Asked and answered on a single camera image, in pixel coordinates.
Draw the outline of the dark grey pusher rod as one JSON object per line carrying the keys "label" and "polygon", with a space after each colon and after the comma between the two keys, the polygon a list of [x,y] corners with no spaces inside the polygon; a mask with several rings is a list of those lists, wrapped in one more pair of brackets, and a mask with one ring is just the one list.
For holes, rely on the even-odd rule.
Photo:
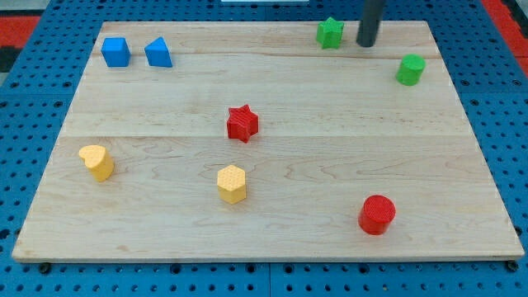
{"label": "dark grey pusher rod", "polygon": [[356,43],[364,48],[375,45],[386,0],[365,0]]}

